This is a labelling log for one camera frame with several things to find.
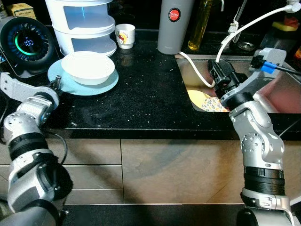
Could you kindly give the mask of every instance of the light blue plate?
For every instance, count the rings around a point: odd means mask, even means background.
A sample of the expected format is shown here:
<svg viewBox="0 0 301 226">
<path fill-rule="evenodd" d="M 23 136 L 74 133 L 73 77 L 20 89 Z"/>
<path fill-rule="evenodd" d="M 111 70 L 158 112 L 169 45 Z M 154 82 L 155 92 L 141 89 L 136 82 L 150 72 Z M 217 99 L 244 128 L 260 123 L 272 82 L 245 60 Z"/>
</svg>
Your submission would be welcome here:
<svg viewBox="0 0 301 226">
<path fill-rule="evenodd" d="M 60 75 L 62 77 L 61 90 L 64 92 L 80 96 L 92 96 L 109 91 L 118 82 L 119 76 L 118 72 L 115 70 L 105 82 L 99 85 L 87 86 L 79 84 L 74 81 L 66 71 L 64 71 L 61 66 L 61 61 L 62 60 L 58 60 L 50 66 L 48 70 L 48 79 L 49 81 L 53 81 L 57 75 Z"/>
</svg>

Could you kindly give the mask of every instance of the digital display device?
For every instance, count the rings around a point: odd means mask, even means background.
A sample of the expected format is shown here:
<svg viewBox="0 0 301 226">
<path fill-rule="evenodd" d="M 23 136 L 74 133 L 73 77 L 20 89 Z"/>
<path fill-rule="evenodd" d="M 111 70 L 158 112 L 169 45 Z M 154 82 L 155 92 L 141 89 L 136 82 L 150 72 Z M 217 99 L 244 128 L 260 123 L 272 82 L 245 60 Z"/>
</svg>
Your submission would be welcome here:
<svg viewBox="0 0 301 226">
<path fill-rule="evenodd" d="M 31 30 L 21 30 L 15 36 L 17 49 L 25 55 L 34 56 L 42 48 L 42 38 Z"/>
</svg>

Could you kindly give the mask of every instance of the white cable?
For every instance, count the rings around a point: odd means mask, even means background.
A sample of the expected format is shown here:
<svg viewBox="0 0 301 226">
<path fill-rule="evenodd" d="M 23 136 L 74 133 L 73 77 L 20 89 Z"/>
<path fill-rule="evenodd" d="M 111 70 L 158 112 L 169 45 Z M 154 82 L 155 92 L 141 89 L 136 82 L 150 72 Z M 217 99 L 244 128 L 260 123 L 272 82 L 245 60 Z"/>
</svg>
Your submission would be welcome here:
<svg viewBox="0 0 301 226">
<path fill-rule="evenodd" d="M 187 56 L 187 55 L 186 55 L 185 53 L 183 53 L 183 52 L 180 52 L 180 54 L 181 54 L 183 57 L 185 57 L 185 58 L 189 61 L 189 63 L 190 63 L 191 66 L 193 67 L 194 71 L 197 73 L 197 75 L 198 75 L 199 78 L 203 81 L 203 83 L 204 83 L 205 85 L 207 85 L 209 88 L 214 87 L 215 82 L 213 81 L 212 84 L 209 84 L 209 83 L 204 79 L 204 77 L 201 75 L 201 73 L 197 70 L 197 67 L 194 65 L 193 61 L 191 60 L 191 58 L 190 58 L 189 56 Z"/>
<path fill-rule="evenodd" d="M 262 19 L 264 18 L 267 18 L 268 16 L 270 15 L 273 15 L 275 13 L 279 13 L 279 12 L 282 12 L 282 11 L 289 11 L 292 9 L 292 6 L 291 5 L 287 5 L 285 7 L 282 7 L 282 8 L 278 8 L 278 9 L 275 9 L 267 14 L 264 14 L 262 15 L 261 17 L 251 21 L 250 23 L 246 24 L 245 26 L 239 28 L 236 32 L 230 34 L 229 36 L 227 36 L 223 41 L 222 41 L 222 47 L 220 48 L 220 50 L 218 51 L 218 54 L 216 56 L 216 62 L 218 63 L 220 61 L 220 58 L 221 58 L 221 55 L 222 55 L 222 52 L 224 50 L 224 48 L 226 47 L 226 45 L 228 44 L 228 42 L 231 41 L 231 39 L 233 39 L 237 34 L 239 34 L 240 32 L 242 32 L 244 29 L 252 26 L 253 24 L 257 23 L 258 21 L 261 21 Z"/>
</svg>

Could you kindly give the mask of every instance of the sink basin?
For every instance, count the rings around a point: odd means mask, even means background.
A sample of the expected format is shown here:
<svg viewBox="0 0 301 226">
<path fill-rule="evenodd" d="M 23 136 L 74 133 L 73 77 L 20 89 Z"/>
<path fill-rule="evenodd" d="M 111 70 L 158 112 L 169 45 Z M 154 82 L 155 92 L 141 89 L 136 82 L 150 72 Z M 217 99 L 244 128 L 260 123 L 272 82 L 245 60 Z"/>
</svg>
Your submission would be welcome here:
<svg viewBox="0 0 301 226">
<path fill-rule="evenodd" d="M 210 84 L 213 82 L 207 69 L 209 59 L 215 60 L 216 56 L 211 55 L 189 55 L 202 76 Z M 175 55 L 176 61 L 181 71 L 183 81 L 187 90 L 197 90 L 211 97 L 216 97 L 213 88 L 208 88 L 197 76 L 187 59 L 181 55 Z M 236 72 L 244 73 L 247 77 L 252 75 L 249 71 L 252 56 L 222 56 L 221 59 L 229 61 Z M 283 67 L 293 69 L 287 63 Z M 259 101 L 268 113 L 301 113 L 301 81 L 295 75 L 280 72 L 278 76 L 260 89 L 253 96 Z M 203 111 L 193 104 L 198 111 Z"/>
</svg>

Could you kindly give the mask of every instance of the gray thermos bottle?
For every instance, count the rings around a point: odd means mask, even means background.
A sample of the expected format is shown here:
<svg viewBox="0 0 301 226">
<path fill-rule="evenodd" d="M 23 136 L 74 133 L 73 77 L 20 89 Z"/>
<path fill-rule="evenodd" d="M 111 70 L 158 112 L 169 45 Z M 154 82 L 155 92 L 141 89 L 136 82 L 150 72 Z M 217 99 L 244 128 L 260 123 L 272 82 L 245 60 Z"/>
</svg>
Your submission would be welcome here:
<svg viewBox="0 0 301 226">
<path fill-rule="evenodd" d="M 194 0 L 162 0 L 158 50 L 164 54 L 181 51 Z"/>
</svg>

